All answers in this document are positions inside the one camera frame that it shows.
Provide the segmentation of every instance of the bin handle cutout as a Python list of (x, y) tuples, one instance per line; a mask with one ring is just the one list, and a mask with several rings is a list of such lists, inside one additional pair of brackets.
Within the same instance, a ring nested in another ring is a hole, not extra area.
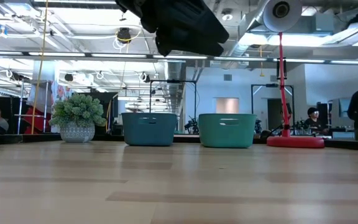
[(139, 118), (139, 124), (157, 124), (156, 118)]
[(236, 118), (221, 118), (219, 124), (223, 126), (238, 126), (240, 121)]

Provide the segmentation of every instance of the green succulent plant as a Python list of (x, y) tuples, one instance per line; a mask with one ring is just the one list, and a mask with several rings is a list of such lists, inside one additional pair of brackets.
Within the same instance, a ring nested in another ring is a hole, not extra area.
[(105, 126), (106, 119), (102, 118), (103, 106), (98, 99), (91, 96), (74, 94), (65, 101), (56, 102), (53, 106), (55, 113), (49, 121), (50, 125), (63, 127), (69, 122), (75, 122), (79, 127), (91, 127), (93, 125)]

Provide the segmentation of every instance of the red round base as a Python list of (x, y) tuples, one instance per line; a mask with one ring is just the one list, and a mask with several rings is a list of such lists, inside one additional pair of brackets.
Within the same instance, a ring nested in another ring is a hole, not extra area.
[(274, 147), (322, 149), (324, 148), (324, 139), (313, 137), (269, 137), (267, 145)]

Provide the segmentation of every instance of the potted plant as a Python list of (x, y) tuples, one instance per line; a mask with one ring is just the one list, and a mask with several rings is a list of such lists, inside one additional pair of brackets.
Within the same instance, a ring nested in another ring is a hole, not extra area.
[(60, 128), (65, 142), (88, 142), (93, 139), (94, 126), (105, 126), (103, 106), (91, 96), (74, 94), (65, 101), (56, 102), (50, 125)]

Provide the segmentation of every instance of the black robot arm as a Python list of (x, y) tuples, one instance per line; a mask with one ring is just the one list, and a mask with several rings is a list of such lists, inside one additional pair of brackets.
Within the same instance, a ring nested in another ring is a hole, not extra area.
[(172, 50), (220, 56), (229, 34), (203, 0), (116, 0), (123, 12), (140, 18), (142, 26), (156, 33), (158, 52)]

